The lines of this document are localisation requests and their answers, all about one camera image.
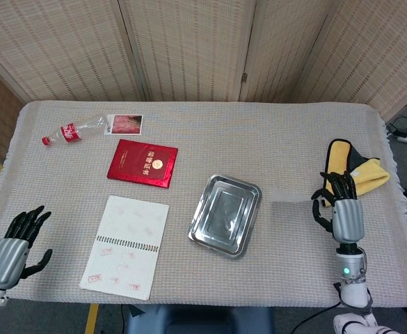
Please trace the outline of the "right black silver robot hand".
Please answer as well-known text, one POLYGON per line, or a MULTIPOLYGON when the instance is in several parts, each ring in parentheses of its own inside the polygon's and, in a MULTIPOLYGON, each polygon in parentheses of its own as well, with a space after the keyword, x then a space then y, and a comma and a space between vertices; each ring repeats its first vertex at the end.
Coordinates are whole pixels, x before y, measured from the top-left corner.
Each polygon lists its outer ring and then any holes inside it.
POLYGON ((330 184, 312 194, 312 215, 326 232, 332 234, 339 244, 356 244, 364 238, 364 220, 361 202, 358 200, 356 185, 349 173, 320 172, 330 184), (330 204, 332 218, 327 220, 320 212, 320 198, 330 204))

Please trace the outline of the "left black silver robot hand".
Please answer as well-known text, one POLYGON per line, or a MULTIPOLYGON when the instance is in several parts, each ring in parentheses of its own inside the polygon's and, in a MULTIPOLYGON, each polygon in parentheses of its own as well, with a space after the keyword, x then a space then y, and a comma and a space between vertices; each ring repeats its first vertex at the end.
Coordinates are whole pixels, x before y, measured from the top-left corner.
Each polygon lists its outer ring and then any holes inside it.
POLYGON ((42 259, 33 266, 26 261, 44 222, 51 216, 43 205, 18 214, 0 239, 0 290, 16 286, 20 280, 41 272, 49 263, 53 250, 45 251, 42 259))

